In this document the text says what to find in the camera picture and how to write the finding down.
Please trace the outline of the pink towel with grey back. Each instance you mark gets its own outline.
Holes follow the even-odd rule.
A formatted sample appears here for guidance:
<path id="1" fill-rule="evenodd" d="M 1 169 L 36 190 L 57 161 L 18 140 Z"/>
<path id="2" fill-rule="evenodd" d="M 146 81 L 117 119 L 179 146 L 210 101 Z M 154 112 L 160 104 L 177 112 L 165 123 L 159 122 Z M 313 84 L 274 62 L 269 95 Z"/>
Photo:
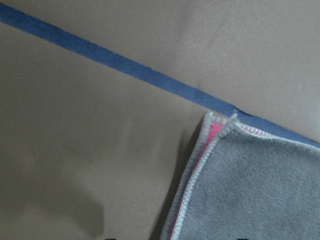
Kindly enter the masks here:
<path id="1" fill-rule="evenodd" d="M 160 238 L 319 237 L 319 148 L 206 113 Z"/>

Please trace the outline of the brown paper table cover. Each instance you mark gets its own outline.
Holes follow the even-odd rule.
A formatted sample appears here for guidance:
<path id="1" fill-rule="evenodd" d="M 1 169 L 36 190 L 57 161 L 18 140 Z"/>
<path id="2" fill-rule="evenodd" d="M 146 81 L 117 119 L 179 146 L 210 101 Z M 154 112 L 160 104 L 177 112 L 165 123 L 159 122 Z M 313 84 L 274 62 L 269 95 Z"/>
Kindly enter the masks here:
<path id="1" fill-rule="evenodd" d="M 1 1 L 1 239 L 159 239 L 207 111 L 318 144 L 319 1 Z"/>

